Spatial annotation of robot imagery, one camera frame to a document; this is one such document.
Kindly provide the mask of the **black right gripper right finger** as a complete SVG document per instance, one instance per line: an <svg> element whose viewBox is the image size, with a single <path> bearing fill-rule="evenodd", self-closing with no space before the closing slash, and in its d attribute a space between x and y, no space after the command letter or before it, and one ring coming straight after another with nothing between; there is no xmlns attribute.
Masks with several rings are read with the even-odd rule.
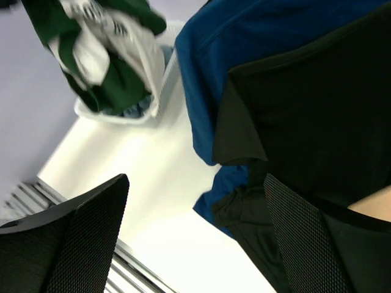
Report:
<svg viewBox="0 0 391 293"><path fill-rule="evenodd" d="M292 292L390 292L390 222L302 197L271 174L264 188Z"/></svg>

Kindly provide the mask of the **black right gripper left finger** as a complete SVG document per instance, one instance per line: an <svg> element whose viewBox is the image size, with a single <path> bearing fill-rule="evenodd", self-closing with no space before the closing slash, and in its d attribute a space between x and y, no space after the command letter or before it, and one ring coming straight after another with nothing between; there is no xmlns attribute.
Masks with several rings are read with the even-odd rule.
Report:
<svg viewBox="0 0 391 293"><path fill-rule="evenodd" d="M1 292L103 292L129 186L119 174L1 226Z"/></svg>

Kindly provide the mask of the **black t-shirt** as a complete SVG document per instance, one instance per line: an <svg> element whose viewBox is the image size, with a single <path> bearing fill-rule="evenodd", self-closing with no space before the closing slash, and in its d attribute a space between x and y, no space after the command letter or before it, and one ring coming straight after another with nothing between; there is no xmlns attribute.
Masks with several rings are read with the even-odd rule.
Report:
<svg viewBox="0 0 391 293"><path fill-rule="evenodd" d="M212 207L277 292L292 292L265 195L268 174L390 222L390 2L292 51L232 69L214 160L248 183Z"/></svg>

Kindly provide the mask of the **green and white raglan shirt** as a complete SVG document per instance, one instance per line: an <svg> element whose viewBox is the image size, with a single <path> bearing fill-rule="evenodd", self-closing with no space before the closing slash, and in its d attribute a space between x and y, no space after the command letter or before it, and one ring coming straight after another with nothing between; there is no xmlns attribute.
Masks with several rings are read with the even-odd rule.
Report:
<svg viewBox="0 0 391 293"><path fill-rule="evenodd" d="M69 86L94 113L122 114L148 101L155 110L163 85L167 27L147 1L24 1L42 45Z"/></svg>

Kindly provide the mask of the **light blue t-shirt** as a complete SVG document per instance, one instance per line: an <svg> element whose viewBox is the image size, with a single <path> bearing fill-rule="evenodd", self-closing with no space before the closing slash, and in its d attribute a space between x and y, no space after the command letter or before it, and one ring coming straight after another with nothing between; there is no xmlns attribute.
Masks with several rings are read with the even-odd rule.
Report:
<svg viewBox="0 0 391 293"><path fill-rule="evenodd" d="M160 48L164 55L164 72L166 72L174 47L169 45L160 45ZM125 109L120 116L127 118L141 118L144 115L144 112L150 107L151 100L152 95L146 95L137 104Z"/></svg>

